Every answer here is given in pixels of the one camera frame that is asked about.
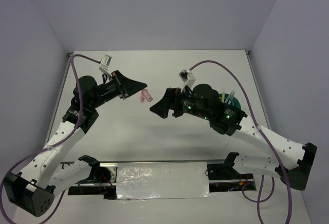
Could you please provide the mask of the pink highlighter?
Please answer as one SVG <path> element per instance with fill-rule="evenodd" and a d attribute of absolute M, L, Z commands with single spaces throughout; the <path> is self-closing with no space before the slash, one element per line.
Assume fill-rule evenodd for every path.
<path fill-rule="evenodd" d="M 141 92 L 140 102 L 143 103 L 146 100 L 144 91 Z"/>

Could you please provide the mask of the silver foil sheet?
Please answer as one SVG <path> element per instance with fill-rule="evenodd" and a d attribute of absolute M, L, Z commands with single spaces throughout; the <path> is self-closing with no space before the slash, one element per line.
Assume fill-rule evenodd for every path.
<path fill-rule="evenodd" d="M 205 162 L 121 163 L 118 199 L 185 199 L 211 196 Z"/>

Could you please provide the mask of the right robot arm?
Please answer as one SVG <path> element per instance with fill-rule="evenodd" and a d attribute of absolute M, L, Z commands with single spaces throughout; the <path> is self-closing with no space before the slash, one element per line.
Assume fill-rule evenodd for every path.
<path fill-rule="evenodd" d="M 235 178 L 242 174 L 257 174 L 279 178 L 292 189 L 304 191 L 313 166 L 317 147 L 312 143 L 293 142 L 256 125 L 244 111 L 223 103 L 219 94 L 208 84 L 193 89 L 167 88 L 164 96 L 150 111 L 161 118 L 184 114 L 204 119 L 221 135 L 240 139 L 260 149 L 266 156 L 248 156 L 230 152 L 223 163 L 224 174 Z"/>

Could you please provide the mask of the teal round pen holder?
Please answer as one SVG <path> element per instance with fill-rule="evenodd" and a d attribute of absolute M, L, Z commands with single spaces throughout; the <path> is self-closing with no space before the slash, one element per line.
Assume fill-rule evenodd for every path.
<path fill-rule="evenodd" d="M 227 97 L 228 96 L 229 96 L 229 94 L 226 94 L 225 93 L 225 103 L 226 103 L 226 100 L 227 100 Z M 219 98 L 220 101 L 222 101 L 222 93 L 220 93 L 218 95 L 218 98 Z M 240 104 L 239 100 L 235 96 L 234 96 L 234 98 L 233 98 L 233 100 L 232 100 L 232 102 L 231 102 L 230 105 L 232 105 L 232 106 L 234 106 L 234 107 L 236 107 L 238 109 L 241 109 L 241 104 Z"/>

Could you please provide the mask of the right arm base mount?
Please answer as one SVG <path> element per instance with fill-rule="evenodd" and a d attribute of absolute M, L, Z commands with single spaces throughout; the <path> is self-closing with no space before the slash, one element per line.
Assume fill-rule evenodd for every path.
<path fill-rule="evenodd" d="M 208 177 L 210 193 L 237 192 L 243 187 L 246 191 L 256 190 L 253 174 L 229 175 L 222 163 L 207 163 L 205 175 Z"/>

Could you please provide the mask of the green highlighter pen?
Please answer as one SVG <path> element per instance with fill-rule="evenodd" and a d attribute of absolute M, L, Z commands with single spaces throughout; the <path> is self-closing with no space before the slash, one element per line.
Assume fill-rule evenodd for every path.
<path fill-rule="evenodd" d="M 226 100 L 226 103 L 227 104 L 230 104 L 231 103 L 231 100 L 232 98 L 234 97 L 234 91 L 232 91 L 229 96 L 227 97 L 227 100 Z"/>

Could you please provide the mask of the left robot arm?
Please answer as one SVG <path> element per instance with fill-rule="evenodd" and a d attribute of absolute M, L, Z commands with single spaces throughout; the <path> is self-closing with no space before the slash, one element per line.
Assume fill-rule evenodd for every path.
<path fill-rule="evenodd" d="M 109 82 L 97 84 L 92 76 L 82 76 L 73 90 L 71 106 L 62 118 L 57 131 L 32 161 L 18 173 L 8 172 L 3 179 L 11 203 L 35 217 L 44 215 L 54 198 L 80 180 L 95 182 L 102 167 L 95 158 L 84 155 L 61 172 L 57 167 L 64 157 L 93 126 L 99 114 L 97 108 L 119 97 L 126 99 L 147 87 L 146 83 L 131 80 L 120 71 L 109 74 Z"/>

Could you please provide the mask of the yellow highlighter pen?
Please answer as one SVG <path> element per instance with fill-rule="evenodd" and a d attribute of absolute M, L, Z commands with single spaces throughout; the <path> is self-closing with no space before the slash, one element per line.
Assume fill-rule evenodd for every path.
<path fill-rule="evenodd" d="M 225 102 L 225 91 L 223 90 L 222 92 L 222 102 L 224 103 Z"/>

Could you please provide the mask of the clear pink highlighter cap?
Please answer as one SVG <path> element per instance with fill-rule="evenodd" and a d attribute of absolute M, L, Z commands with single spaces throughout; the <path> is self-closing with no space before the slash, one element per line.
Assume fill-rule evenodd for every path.
<path fill-rule="evenodd" d="M 143 100 L 146 100 L 148 102 L 151 102 L 153 100 L 151 94 L 149 93 L 149 91 L 147 89 L 142 90 L 142 96 L 143 96 Z"/>

